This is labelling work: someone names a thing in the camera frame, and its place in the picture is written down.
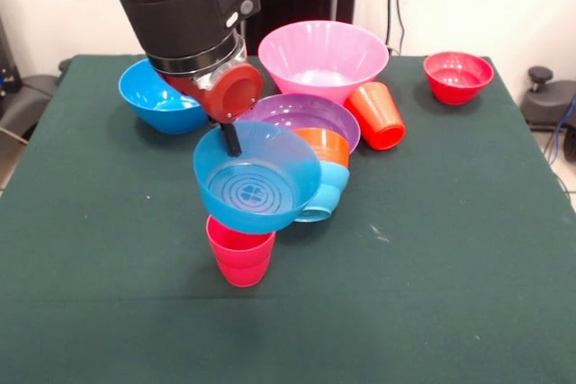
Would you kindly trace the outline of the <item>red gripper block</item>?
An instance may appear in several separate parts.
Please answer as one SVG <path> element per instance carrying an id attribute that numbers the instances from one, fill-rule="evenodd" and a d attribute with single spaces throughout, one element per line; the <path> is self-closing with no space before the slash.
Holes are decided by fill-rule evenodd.
<path id="1" fill-rule="evenodd" d="M 248 63 L 241 37 L 228 37 L 219 46 L 189 59 L 172 59 L 160 76 L 180 94 L 195 99 L 209 117 L 220 122 L 227 152 L 242 153 L 233 122 L 252 109 L 263 90 L 263 77 Z"/>

